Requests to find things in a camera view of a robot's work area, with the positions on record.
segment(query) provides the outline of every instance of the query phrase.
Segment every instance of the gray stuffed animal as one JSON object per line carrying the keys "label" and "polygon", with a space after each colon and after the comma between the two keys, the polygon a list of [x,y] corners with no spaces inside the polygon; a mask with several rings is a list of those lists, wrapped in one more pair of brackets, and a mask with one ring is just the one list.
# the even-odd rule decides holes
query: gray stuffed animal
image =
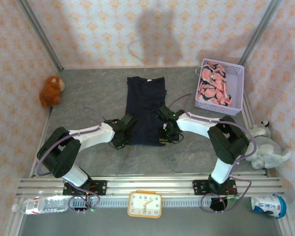
{"label": "gray stuffed animal", "polygon": [[[281,165],[283,162],[290,159],[293,152],[290,149],[282,151],[281,147],[271,139],[270,123],[262,121],[258,125],[254,125],[249,132],[255,137],[257,143],[257,151],[251,157],[246,158],[251,161],[251,166],[254,169],[274,168]],[[253,143],[250,141],[246,155],[253,150]]]}

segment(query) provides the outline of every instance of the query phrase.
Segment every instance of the plastic bottle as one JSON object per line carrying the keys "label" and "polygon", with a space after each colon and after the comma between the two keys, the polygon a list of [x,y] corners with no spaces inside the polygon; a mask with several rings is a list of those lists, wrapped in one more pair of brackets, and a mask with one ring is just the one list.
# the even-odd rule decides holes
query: plastic bottle
{"label": "plastic bottle", "polygon": [[12,211],[21,212],[26,215],[64,212],[68,210],[69,199],[70,197],[68,196],[29,199],[20,204],[14,204]]}

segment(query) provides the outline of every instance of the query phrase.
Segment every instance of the floral wall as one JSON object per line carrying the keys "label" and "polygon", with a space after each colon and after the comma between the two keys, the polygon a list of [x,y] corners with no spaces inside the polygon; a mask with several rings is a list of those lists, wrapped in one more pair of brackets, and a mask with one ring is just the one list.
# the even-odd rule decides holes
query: floral wall
{"label": "floral wall", "polygon": [[294,192],[295,221],[295,0],[283,0],[245,68],[245,90],[255,122],[268,119],[272,138],[293,157],[277,168]]}
{"label": "floral wall", "polygon": [[16,0],[0,0],[0,236],[28,177],[48,111],[39,92],[57,75]]}
{"label": "floral wall", "polygon": [[29,0],[63,67],[237,62],[270,0]]}

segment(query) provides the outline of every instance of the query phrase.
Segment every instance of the gray floor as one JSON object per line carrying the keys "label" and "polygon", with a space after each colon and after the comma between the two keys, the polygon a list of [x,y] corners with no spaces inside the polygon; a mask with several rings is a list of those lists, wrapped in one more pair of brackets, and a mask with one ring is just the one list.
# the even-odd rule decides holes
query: gray floor
{"label": "gray floor", "polygon": [[26,215],[20,236],[281,236],[272,216],[251,212],[250,198],[223,214],[199,208],[163,208],[159,219],[133,218],[126,208]]}
{"label": "gray floor", "polygon": [[[165,77],[169,105],[176,98],[187,93],[195,94],[198,76],[194,68],[127,68],[127,69],[68,69],[62,79],[66,88],[62,103],[54,107],[47,130],[47,136],[57,127],[83,129],[96,123],[82,115],[82,107],[97,109],[107,119],[122,118],[127,97],[127,77],[140,76],[147,79]],[[185,100],[180,100],[172,109],[183,109]],[[187,109],[196,115],[221,118],[223,114],[194,107],[194,95],[189,99]],[[234,117],[244,125],[243,117]],[[184,133],[184,140],[165,147],[126,146],[115,150],[108,144],[99,144],[81,151],[75,164],[89,175],[117,174],[168,174],[168,173],[210,173],[217,157],[210,140]],[[243,161],[237,171],[254,171],[250,162]]]}

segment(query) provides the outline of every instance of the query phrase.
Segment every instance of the white and blue container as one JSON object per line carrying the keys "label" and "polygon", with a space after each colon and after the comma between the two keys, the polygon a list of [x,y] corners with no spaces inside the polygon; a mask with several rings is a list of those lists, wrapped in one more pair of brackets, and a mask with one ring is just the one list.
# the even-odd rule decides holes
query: white and blue container
{"label": "white and blue container", "polygon": [[286,214],[286,202],[276,194],[251,198],[251,208],[255,212],[265,213],[277,219]]}

